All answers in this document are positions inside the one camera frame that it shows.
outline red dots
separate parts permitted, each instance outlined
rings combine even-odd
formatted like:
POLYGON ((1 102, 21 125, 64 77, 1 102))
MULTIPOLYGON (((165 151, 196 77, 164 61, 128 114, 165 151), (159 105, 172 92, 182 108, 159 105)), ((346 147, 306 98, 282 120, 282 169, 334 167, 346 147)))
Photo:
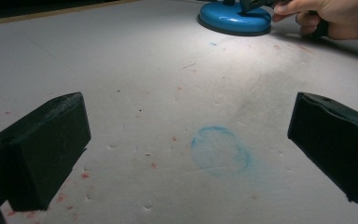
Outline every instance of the red dots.
POLYGON ((63 193, 60 193, 57 198, 57 203, 61 203, 67 196, 63 193))
POLYGON ((83 179, 87 179, 87 178, 90 177, 90 173, 89 173, 89 172, 84 172, 83 174, 81 174, 81 177, 82 177, 83 179))

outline red stain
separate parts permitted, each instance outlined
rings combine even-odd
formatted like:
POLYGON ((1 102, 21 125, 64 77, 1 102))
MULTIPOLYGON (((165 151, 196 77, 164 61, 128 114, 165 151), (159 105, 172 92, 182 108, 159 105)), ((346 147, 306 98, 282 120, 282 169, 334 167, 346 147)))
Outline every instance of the red stain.
POLYGON ((12 216, 15 216, 16 215, 16 212, 15 211, 9 211, 8 213, 7 213, 7 216, 8 217, 12 217, 12 216))
POLYGON ((34 214, 35 214, 35 212, 29 212, 29 213, 27 213, 27 218, 28 218, 28 219, 34 218, 34 214))
POLYGON ((74 221, 78 221, 80 215, 79 215, 78 213, 73 213, 73 214, 72 214, 72 217, 74 218, 74 221))
POLYGON ((253 200, 255 200, 255 201, 258 201, 258 197, 259 197, 259 196, 258 196, 257 194, 253 194, 253 195, 252 195, 252 198, 253 198, 253 200))
POLYGON ((305 50, 305 51, 307 51, 307 52, 310 52, 310 50, 309 49, 307 49, 306 47, 304 47, 304 46, 301 46, 301 45, 296 45, 296 46, 298 46, 299 48, 301 48, 301 49, 303 49, 303 50, 305 50))
POLYGON ((83 174, 81 174, 81 177, 82 177, 83 179, 87 179, 87 178, 90 177, 90 173, 89 173, 89 172, 84 172, 83 174))
POLYGON ((57 203, 62 202, 67 196, 63 193, 60 193, 57 198, 57 203))

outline finger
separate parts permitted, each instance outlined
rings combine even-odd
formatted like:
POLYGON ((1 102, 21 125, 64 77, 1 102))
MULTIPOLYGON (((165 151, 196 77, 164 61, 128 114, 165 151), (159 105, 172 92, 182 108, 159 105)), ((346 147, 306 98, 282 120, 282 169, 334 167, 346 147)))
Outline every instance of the finger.
POLYGON ((322 1, 319 0, 293 0, 280 2, 274 8, 275 13, 288 15, 302 11, 317 11, 322 7, 322 1))
POLYGON ((291 16, 293 16, 293 15, 294 15, 294 14, 290 14, 290 15, 279 15, 279 14, 274 13, 274 14, 272 15, 272 21, 273 21, 273 22, 282 21, 282 20, 284 20, 284 19, 286 19, 286 18, 288 18, 288 17, 291 17, 291 16))
POLYGON ((302 26, 316 26, 320 20, 318 15, 310 15, 309 12, 300 12, 296 15, 296 22, 302 26))
POLYGON ((301 26, 300 28, 300 34, 301 35, 311 35, 313 32, 315 32, 317 29, 317 26, 301 26))
POLYGON ((358 26, 330 23, 328 37, 336 40, 358 39, 358 26))

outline blue circle mark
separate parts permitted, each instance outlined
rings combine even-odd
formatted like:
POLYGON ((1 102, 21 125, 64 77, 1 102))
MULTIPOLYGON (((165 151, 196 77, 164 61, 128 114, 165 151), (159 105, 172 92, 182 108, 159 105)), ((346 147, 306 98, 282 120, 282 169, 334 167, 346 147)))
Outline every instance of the blue circle mark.
POLYGON ((260 33, 269 31, 271 16, 263 8, 256 8, 243 15, 240 3, 224 5, 220 1, 205 4, 200 19, 206 24, 225 31, 260 33))
POLYGON ((250 162, 250 155, 229 129, 205 127, 191 143, 191 155, 199 168, 210 175, 237 175, 250 162))

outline blue object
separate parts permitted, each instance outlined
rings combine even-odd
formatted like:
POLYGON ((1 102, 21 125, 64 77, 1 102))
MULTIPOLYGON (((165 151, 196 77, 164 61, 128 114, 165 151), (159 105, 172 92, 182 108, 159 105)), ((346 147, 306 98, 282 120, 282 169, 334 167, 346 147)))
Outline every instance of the blue object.
POLYGON ((212 2, 202 7, 199 22, 204 27, 219 33, 264 35, 269 33, 271 16, 262 8, 242 13, 240 3, 228 6, 223 2, 212 2))

